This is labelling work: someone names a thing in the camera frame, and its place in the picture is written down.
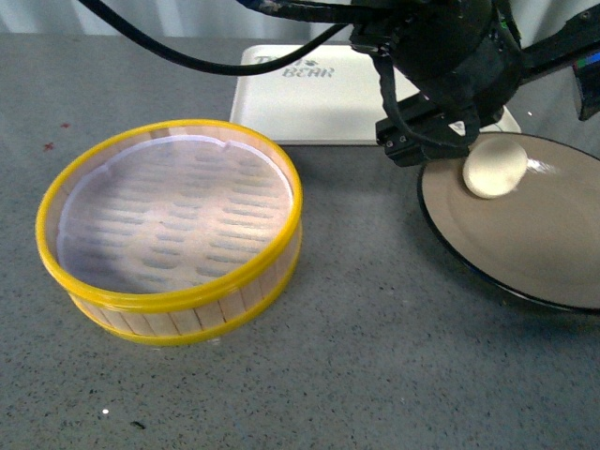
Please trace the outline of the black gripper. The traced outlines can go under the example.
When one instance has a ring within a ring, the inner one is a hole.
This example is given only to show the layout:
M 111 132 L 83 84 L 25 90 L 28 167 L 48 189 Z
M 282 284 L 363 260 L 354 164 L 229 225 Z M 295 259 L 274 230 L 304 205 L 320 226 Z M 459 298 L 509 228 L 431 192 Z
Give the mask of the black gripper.
M 507 1 L 394 1 L 351 44 L 379 75 L 376 141 L 399 167 L 467 156 L 522 78 Z

